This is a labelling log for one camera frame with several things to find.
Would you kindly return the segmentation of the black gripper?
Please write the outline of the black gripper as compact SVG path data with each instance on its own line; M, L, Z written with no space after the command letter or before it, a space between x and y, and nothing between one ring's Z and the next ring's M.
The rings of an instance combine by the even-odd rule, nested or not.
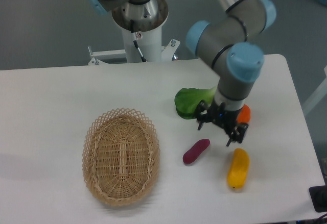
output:
M205 100L201 100L195 109L197 130L201 130L205 123L212 122L222 128L229 136L227 147L231 143L241 144L249 127L248 123L237 122L242 108L243 105L241 104L240 106L237 105L237 108L230 109L226 102L217 103L215 100L209 106Z

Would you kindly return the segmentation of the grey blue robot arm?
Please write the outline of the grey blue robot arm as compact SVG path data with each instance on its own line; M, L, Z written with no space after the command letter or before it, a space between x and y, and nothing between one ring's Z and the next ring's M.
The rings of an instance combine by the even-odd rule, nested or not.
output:
M121 28L127 62L163 60L161 27L168 18L165 0L89 0L99 14L111 13ZM222 128L229 142L241 143L248 124L237 116L260 75L264 54L249 39L270 27L276 8L270 0L219 0L227 17L219 24L195 23L185 39L187 48L218 76L211 102L200 100L194 112L200 126Z

